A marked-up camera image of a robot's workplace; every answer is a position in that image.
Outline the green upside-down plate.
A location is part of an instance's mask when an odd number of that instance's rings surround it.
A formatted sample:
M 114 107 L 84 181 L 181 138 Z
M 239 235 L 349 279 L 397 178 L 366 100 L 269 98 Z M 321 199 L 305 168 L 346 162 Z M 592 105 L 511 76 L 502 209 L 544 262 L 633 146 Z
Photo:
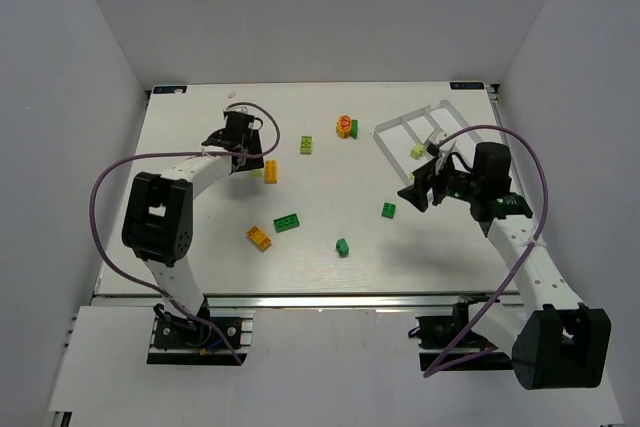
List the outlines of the green upside-down plate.
M 282 233 L 300 226 L 298 216 L 293 213 L 273 220 L 274 228 L 277 233 Z

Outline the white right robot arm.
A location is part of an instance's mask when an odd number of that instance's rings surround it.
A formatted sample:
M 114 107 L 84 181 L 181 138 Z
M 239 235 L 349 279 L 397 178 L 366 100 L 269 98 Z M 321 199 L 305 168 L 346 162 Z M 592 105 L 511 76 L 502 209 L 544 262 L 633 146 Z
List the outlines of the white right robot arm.
M 427 367 L 426 375 L 455 366 L 449 352 L 469 333 L 489 349 L 507 354 L 520 385 L 527 390 L 595 388 L 604 373 L 611 321 L 590 308 L 562 278 L 543 245 L 526 200 L 511 189 L 511 152 L 499 143 L 475 147 L 471 167 L 458 170 L 454 154 L 430 144 L 431 160 L 414 171 L 399 196 L 418 210 L 451 197 L 468 203 L 472 218 L 498 251 L 524 304 L 519 318 L 494 293 L 467 300 L 452 312 L 453 338 Z

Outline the lime green 2x3 brick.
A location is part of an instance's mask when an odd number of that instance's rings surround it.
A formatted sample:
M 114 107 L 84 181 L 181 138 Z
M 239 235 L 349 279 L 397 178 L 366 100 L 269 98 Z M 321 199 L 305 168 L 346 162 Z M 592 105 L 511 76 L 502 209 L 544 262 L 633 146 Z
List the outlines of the lime green 2x3 brick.
M 311 155 L 313 151 L 313 138 L 311 136 L 302 136 L 300 140 L 300 153 L 302 155 Z

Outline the dark green brick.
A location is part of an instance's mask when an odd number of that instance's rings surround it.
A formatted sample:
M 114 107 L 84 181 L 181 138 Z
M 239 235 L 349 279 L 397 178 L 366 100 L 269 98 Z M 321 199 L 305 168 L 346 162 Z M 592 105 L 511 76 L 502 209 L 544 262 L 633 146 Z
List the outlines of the dark green brick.
M 348 136 L 351 138 L 357 138 L 358 136 L 358 121 L 356 119 L 350 120 Z

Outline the green printed 2x2 brick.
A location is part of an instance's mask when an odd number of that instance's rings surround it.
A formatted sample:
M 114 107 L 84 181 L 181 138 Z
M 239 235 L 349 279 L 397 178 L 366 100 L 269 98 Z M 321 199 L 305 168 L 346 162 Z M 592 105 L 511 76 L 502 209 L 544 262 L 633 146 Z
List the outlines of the green printed 2x2 brick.
M 336 241 L 335 248 L 340 257 L 346 257 L 349 254 L 349 245 L 344 238 Z

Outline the yellow round printed brick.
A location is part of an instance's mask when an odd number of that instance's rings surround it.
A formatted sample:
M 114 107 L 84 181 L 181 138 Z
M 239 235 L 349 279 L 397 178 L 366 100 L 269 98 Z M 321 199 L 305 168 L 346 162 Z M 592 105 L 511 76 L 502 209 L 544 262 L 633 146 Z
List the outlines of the yellow round printed brick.
M 336 133 L 340 138 L 348 138 L 351 136 L 353 129 L 353 120 L 348 115 L 342 115 L 339 117 L 336 123 Z

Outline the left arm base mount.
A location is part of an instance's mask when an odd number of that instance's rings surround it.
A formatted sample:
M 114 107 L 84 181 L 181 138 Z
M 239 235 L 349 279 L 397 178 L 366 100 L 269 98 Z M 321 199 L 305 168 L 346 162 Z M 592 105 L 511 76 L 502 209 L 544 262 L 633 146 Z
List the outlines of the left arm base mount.
M 166 312 L 162 303 L 153 307 L 154 322 L 147 352 L 148 365 L 240 366 L 251 343 L 253 319 L 223 314 L 208 320 L 221 331 Z

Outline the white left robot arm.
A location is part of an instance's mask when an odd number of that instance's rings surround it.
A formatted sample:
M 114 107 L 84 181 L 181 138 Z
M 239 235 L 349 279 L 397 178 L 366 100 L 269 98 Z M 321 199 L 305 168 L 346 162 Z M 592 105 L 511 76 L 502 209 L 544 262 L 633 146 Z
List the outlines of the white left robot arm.
M 134 179 L 122 229 L 123 244 L 151 272 L 169 297 L 164 308 L 182 318 L 185 312 L 207 318 L 205 296 L 196 285 L 188 261 L 194 234 L 194 202 L 214 183 L 236 172 L 263 166 L 259 129 L 262 120 L 246 104 L 223 113 L 225 126 L 210 134 L 204 148 L 222 155 L 190 157 L 161 173 L 140 172 Z

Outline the lime green 2x2 brick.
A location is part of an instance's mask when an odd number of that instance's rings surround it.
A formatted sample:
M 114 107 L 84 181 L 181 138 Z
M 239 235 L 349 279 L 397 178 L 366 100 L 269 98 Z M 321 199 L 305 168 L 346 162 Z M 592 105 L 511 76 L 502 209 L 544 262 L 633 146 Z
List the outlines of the lime green 2x2 brick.
M 424 153 L 424 146 L 422 144 L 415 145 L 410 152 L 410 155 L 414 159 L 419 159 Z

